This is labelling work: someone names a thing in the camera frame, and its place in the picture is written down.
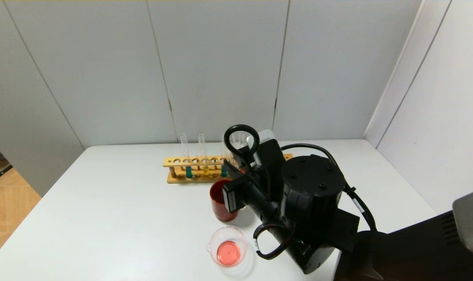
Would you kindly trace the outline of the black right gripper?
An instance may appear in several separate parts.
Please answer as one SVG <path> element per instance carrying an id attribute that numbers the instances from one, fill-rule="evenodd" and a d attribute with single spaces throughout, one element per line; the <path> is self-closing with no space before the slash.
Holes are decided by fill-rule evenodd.
<path id="1" fill-rule="evenodd" d="M 268 201 L 259 189 L 259 177 L 247 175 L 245 167 L 236 160 L 224 159 L 223 167 L 232 180 L 223 185 L 223 198 L 226 210 L 230 213 L 248 206 L 259 219 L 275 219 L 278 214 L 277 203 Z"/>

